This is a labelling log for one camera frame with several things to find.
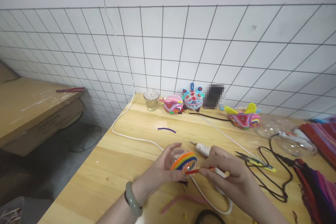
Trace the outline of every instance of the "white cable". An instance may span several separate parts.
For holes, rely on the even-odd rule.
[[[241,146],[239,143],[237,143],[235,140],[233,140],[231,137],[229,137],[228,135],[226,135],[224,132],[222,132],[220,129],[218,129],[215,125],[213,125],[211,122],[209,122],[208,119],[206,119],[204,116],[201,115],[201,117],[203,118],[203,120],[205,120],[208,124],[210,124],[212,127],[214,127],[216,130],[218,130],[220,133],[222,133],[224,136],[226,136],[227,138],[229,138],[232,142],[234,142],[236,145],[238,145],[240,148],[242,148],[244,151],[246,151],[248,154],[250,154],[251,156],[253,156],[255,159],[259,160],[261,163],[262,162],[259,158],[257,158],[255,155],[253,155],[251,152],[249,152],[247,149],[245,149],[243,146]]]
[[[113,30],[114,36],[116,36],[116,32],[115,32],[115,30],[114,30],[113,24],[112,24],[112,22],[111,22],[111,20],[110,20],[110,18],[109,18],[109,16],[108,16],[108,14],[107,14],[107,9],[106,9],[106,2],[105,2],[105,0],[104,0],[104,8],[105,8],[105,12],[106,12],[106,16],[107,16],[107,18],[108,18],[108,21],[110,22],[110,24],[111,24],[111,26],[112,26],[112,30]],[[125,61],[125,59],[124,59],[124,56],[123,56],[122,53],[121,53],[121,49],[120,49],[120,47],[119,47],[119,44],[118,44],[118,49],[119,49],[120,55],[122,56],[122,58],[123,58],[123,60],[124,60],[124,63],[125,63],[125,65],[126,65],[126,67],[128,68],[128,65],[127,65],[127,63],[126,63],[126,61]],[[126,135],[123,135],[123,134],[120,134],[120,133],[115,132],[114,129],[113,129],[114,124],[118,121],[118,119],[119,119],[120,117],[122,117],[122,116],[123,116],[129,109],[130,109],[130,107],[131,107],[131,105],[132,105],[132,101],[133,101],[133,98],[134,98],[134,95],[135,95],[135,85],[134,85],[134,80],[133,80],[133,76],[132,76],[132,74],[131,74],[131,78],[132,78],[132,82],[133,82],[133,86],[134,86],[134,92],[133,92],[132,99],[131,99],[130,103],[128,104],[128,108],[126,109],[126,111],[125,111],[124,113],[120,114],[120,115],[117,117],[117,119],[113,122],[113,124],[112,124],[112,126],[111,126],[112,132],[113,132],[114,134],[117,134],[117,135],[122,136],[122,137],[130,138],[130,139],[134,139],[134,140],[138,140],[138,141],[143,141],[143,142],[149,142],[149,143],[151,143],[151,144],[156,145],[156,146],[159,147],[161,150],[164,150],[164,149],[163,149],[160,145],[158,145],[157,143],[154,143],[154,142],[152,142],[152,141],[145,140],[145,139],[140,139],[140,138],[134,138],[134,137],[131,137],[131,136],[126,136]],[[219,211],[219,210],[218,210],[213,204],[211,204],[211,202],[206,198],[206,196],[205,196],[204,193],[201,191],[201,189],[199,188],[199,186],[198,186],[198,184],[196,183],[196,181],[194,180],[194,178],[192,177],[191,179],[192,179],[192,181],[195,183],[195,186],[197,187],[197,189],[199,190],[199,192],[203,195],[203,197],[205,198],[205,200],[206,200],[206,201],[210,204],[210,206],[212,206],[217,212],[219,212],[220,214],[224,214],[224,215],[231,213],[233,203],[232,203],[232,201],[229,199],[229,197],[226,196],[227,199],[228,199],[228,201],[229,201],[229,209],[228,209],[228,211],[227,211],[227,212]]]
[[[143,142],[149,142],[149,143],[151,143],[151,144],[156,145],[156,146],[159,147],[161,150],[163,150],[163,148],[162,148],[161,146],[159,146],[157,143],[154,143],[154,142],[152,142],[152,141],[145,140],[145,139],[140,139],[140,138],[134,138],[134,137],[131,137],[131,136],[126,136],[126,135],[123,135],[123,134],[120,134],[120,133],[117,133],[117,132],[114,131],[114,129],[113,129],[114,124],[116,123],[116,121],[117,121],[121,116],[123,116],[123,115],[130,109],[130,107],[131,107],[131,105],[132,105],[132,101],[133,101],[134,95],[135,95],[135,90],[134,90],[133,97],[132,97],[130,103],[128,104],[128,108],[126,109],[126,111],[125,111],[124,113],[120,114],[120,115],[118,116],[118,118],[114,121],[114,123],[112,124],[112,126],[111,126],[112,132],[113,132],[114,134],[120,135],[120,136],[122,136],[122,137],[130,138],[130,139],[134,139],[134,140],[139,140],[139,141],[143,141]],[[228,211],[226,211],[226,212],[222,212],[222,211],[218,210],[218,209],[217,209],[217,208],[216,208],[216,207],[215,207],[215,206],[214,206],[214,205],[213,205],[213,204],[206,198],[206,196],[204,195],[204,193],[202,192],[202,190],[199,188],[199,186],[198,186],[198,184],[196,183],[196,181],[194,180],[194,178],[191,177],[191,179],[192,179],[192,181],[195,183],[195,186],[197,187],[197,189],[199,190],[199,192],[202,194],[202,196],[205,198],[205,200],[206,200],[206,201],[210,204],[210,206],[212,206],[217,212],[219,212],[220,214],[224,214],[224,215],[227,215],[227,214],[230,214],[230,213],[231,213],[233,203],[232,203],[232,201],[229,199],[229,197],[227,197],[225,194],[223,194],[223,195],[225,195],[225,196],[227,197],[227,200],[229,201],[229,209],[228,209]]]

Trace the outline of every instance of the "right hand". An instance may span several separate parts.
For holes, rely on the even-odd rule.
[[[209,167],[217,167],[222,172],[228,171],[230,175],[223,178],[208,169]],[[209,158],[204,161],[199,173],[212,181],[257,223],[287,223],[286,219],[260,189],[253,174],[245,164],[222,148],[211,147]]]

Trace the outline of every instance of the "bundle of pipe cleaners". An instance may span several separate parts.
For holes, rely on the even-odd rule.
[[[336,223],[336,184],[329,182],[302,159],[295,160],[293,169],[301,181],[302,200],[313,222]]]
[[[336,167],[336,122],[308,123],[299,128]]]

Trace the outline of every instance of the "white tile wall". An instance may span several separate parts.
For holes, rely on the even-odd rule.
[[[0,59],[19,75],[84,86],[84,119],[109,127],[134,89],[226,85],[295,118],[336,114],[336,5],[0,10]]]

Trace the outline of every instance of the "jade bangle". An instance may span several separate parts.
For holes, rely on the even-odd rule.
[[[125,191],[126,201],[131,208],[133,214],[136,217],[140,217],[142,215],[142,207],[139,207],[137,201],[135,200],[133,191],[132,191],[132,182],[128,181],[126,183],[126,191]]]

